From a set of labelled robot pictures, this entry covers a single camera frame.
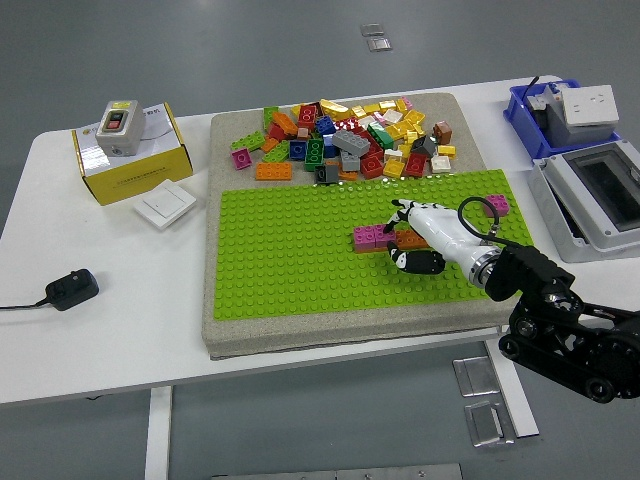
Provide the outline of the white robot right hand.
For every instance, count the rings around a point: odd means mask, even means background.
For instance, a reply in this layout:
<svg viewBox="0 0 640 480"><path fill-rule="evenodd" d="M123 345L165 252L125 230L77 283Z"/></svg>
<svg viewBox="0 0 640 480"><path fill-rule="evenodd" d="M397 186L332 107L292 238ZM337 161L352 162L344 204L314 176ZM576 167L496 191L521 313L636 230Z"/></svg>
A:
<svg viewBox="0 0 640 480"><path fill-rule="evenodd" d="M406 221L432 248L432 251L403 251L396 243L389 241L389 256L401 271L436 275L444 270L447 262L454 262L471 283L478 287L484 285L501 253L500 248L485 245L480 238L472 235L453 209L437 203L423 204L407 199L393 200L392 204L399 209L383 232L389 233L399 222Z"/></svg>

